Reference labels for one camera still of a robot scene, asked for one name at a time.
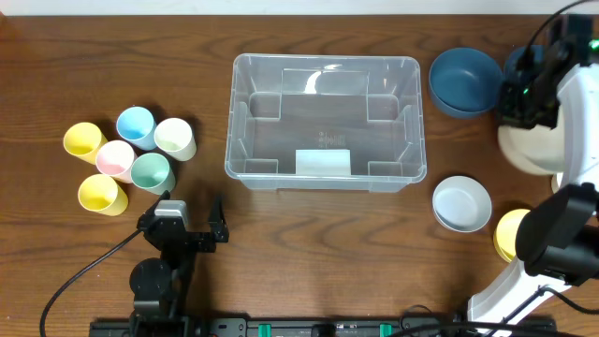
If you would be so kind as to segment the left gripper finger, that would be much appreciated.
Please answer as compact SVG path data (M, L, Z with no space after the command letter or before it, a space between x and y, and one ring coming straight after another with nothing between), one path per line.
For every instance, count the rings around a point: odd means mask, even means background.
M170 192L169 191L165 191L163 192L158 199L156 200L156 202L144 213L144 216L147 218L154 218L155 217L155 210L158 207L158 204L163 201L163 200L170 200Z
M229 230L223 211L223 201L217 197L212 204L211 212L208 218L211 234L215 242L228 242Z

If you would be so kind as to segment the dark blue bowl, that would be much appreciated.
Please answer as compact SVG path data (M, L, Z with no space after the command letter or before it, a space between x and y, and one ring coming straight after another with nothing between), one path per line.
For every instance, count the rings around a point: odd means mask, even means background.
M484 52L472 48L447 50L431 64L431 101L445 115L474 119L496 107L503 80L497 62Z
M529 69L518 70L518 62L525 52L526 47L520 47L511 52L504 63L504 80L512 83L528 83L532 81L539 73L544 58L544 47L542 45L532 45L533 67Z

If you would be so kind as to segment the beige large bowl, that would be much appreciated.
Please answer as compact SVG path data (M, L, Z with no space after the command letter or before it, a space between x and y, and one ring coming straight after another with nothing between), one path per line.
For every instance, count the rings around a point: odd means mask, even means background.
M498 143L504 157L517 169L532 175L552 175L565 168L564 131L538 125L520 129L501 125Z

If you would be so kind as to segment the grey small bowl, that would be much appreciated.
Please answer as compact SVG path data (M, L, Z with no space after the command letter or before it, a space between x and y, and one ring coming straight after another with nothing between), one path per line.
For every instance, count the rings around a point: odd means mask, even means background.
M489 192L467 176L451 176L438 183L431 204L435 219L443 227L461 233L478 231L492 215Z

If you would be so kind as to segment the yellow small bowl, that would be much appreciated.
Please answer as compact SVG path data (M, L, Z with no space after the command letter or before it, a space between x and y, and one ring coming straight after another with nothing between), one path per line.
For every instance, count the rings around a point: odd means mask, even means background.
M519 225L524 216L530 211L516 209L507 212L499 220L493 234L494 248L504 261L510 263L516 257L516 237Z

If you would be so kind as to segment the clear plastic storage container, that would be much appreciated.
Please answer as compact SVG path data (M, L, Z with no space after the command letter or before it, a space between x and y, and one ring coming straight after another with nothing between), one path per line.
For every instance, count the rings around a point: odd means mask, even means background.
M421 182L427 158L418 61L239 55L225 171L253 190L396 193Z

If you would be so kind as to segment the white small bowl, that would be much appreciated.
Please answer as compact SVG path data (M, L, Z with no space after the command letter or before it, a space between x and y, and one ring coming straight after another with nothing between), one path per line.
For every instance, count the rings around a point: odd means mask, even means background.
M560 190L561 183L562 183L562 176L563 176L562 172L556 173L552 176L550 186L551 186L551 190L553 193L556 193Z

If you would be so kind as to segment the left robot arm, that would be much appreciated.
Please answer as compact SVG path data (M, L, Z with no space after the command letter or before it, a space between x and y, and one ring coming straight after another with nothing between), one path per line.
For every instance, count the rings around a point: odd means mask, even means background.
M203 319L184 310L197 255L213 253L218 243L229 240L220 197L212 204L208 224L208 231L191 230L185 202L172 200L168 191L139 217L137 229L160 256L142 260L130 274L132 336L208 334Z

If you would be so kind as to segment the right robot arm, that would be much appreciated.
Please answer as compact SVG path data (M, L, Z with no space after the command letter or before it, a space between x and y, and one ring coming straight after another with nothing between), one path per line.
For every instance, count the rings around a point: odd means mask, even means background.
M593 18L554 14L543 29L541 62L531 50L517 61L517 79L501 87L501 125L531 130L563 126L565 168L560 189L529 211L516 235L516 256L468 301L459 336L552 336L520 325L551 296L598 276L598 46Z

